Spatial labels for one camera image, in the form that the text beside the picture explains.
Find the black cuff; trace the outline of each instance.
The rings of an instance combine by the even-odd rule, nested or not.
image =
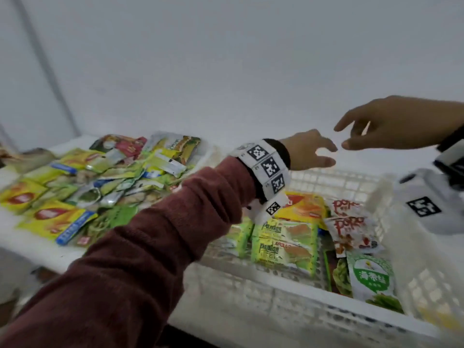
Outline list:
[[[280,141],[275,139],[265,138],[263,140],[277,151],[279,156],[282,158],[284,164],[287,166],[288,169],[290,169],[290,154],[285,145],[283,145]],[[259,183],[253,171],[247,165],[245,165],[239,158],[237,158],[237,160],[239,160],[243,164],[243,166],[246,167],[248,173],[255,182],[256,199],[258,199],[261,204],[264,204],[266,202],[266,197],[264,196],[263,186],[261,185],[261,183]]]
[[[461,139],[464,139],[464,126],[459,127],[455,130],[450,136],[446,137],[438,146],[437,150],[439,152],[444,152],[445,150],[452,147]]]

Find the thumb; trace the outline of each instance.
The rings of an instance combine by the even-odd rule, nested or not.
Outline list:
[[[335,159],[328,156],[317,156],[312,167],[332,167],[336,163]]]
[[[345,140],[341,146],[345,150],[363,150],[372,147],[380,147],[380,136],[375,133],[357,135]]]

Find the basket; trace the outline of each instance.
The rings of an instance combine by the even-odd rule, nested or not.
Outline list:
[[[310,342],[344,348],[463,346],[457,338],[464,331],[463,282],[431,248],[433,237],[392,201],[394,176],[314,169],[291,177],[289,190],[351,199],[373,213],[408,315],[328,292],[321,253],[316,275],[308,278],[224,254],[214,244],[184,279],[202,303],[297,339],[302,347],[313,346]]]

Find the human hand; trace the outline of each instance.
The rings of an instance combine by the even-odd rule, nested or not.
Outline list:
[[[464,103],[396,95],[375,99],[348,111],[334,131],[353,122],[351,138],[341,145],[346,150],[416,149],[439,144],[463,125]]]
[[[330,139],[321,136],[317,129],[297,133],[280,141],[290,154],[290,169],[294,171],[307,170],[313,167],[332,167],[335,160],[328,156],[316,155],[320,147],[329,151],[337,151],[337,147]]]

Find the maroon sleeve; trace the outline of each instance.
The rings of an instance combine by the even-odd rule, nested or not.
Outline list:
[[[202,169],[42,288],[0,347],[152,348],[183,293],[185,268],[240,222],[254,196],[237,159]]]

